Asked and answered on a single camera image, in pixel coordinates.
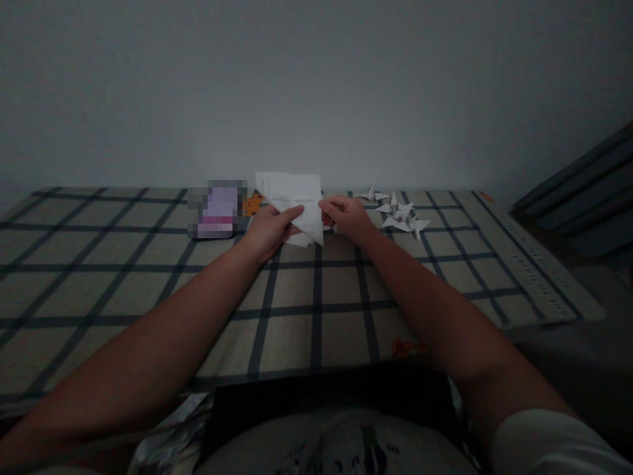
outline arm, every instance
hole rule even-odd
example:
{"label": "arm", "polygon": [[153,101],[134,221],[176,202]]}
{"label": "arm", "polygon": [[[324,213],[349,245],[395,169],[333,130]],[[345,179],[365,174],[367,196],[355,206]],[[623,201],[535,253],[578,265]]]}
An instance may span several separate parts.
{"label": "arm", "polygon": [[303,207],[258,211],[249,231],[178,292],[74,370],[0,441],[16,464],[121,430],[151,427],[196,373],[227,318]]}
{"label": "arm", "polygon": [[531,408],[577,417],[541,374],[478,308],[380,233],[358,200],[320,203],[330,220],[371,258],[407,322],[464,398],[490,447],[507,417]]}

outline pixelated phone screen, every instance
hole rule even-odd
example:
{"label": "pixelated phone screen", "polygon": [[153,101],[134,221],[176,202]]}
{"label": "pixelated phone screen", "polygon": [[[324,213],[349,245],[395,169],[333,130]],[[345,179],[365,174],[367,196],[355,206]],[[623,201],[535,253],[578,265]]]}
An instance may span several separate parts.
{"label": "pixelated phone screen", "polygon": [[189,223],[191,239],[228,239],[244,223],[247,184],[244,180],[213,180],[206,188],[189,188],[187,208],[196,210]]}

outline plaid tablecloth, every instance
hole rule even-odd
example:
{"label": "plaid tablecloth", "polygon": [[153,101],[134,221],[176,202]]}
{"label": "plaid tablecloth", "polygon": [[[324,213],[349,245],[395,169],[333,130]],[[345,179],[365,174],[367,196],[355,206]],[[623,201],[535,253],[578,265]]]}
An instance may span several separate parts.
{"label": "plaid tablecloth", "polygon": [[[52,188],[7,215],[0,224],[2,407],[41,398],[243,236],[188,239],[186,192]],[[397,195],[431,223],[422,242],[383,232],[499,327],[604,316],[576,279],[483,195]],[[385,219],[369,215],[378,227]],[[191,388],[367,364],[416,344],[368,257],[330,231],[325,247],[282,245],[261,268]]]}

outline white sleeve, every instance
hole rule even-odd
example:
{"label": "white sleeve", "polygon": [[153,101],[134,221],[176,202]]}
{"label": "white sleeve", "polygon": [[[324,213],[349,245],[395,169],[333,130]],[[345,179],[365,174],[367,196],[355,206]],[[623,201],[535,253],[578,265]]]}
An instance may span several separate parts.
{"label": "white sleeve", "polygon": [[491,455],[496,475],[633,474],[633,465],[585,423],[544,409],[503,421]]}

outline left hand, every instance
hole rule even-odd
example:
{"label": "left hand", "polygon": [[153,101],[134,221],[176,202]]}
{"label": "left hand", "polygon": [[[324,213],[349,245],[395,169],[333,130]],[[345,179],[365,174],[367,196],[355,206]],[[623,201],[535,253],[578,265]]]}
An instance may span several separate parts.
{"label": "left hand", "polygon": [[289,227],[290,222],[301,216],[301,213],[302,205],[288,208],[283,213],[272,205],[259,209],[238,246],[252,253],[261,264],[265,263],[275,255],[282,241],[301,233],[298,228]]}

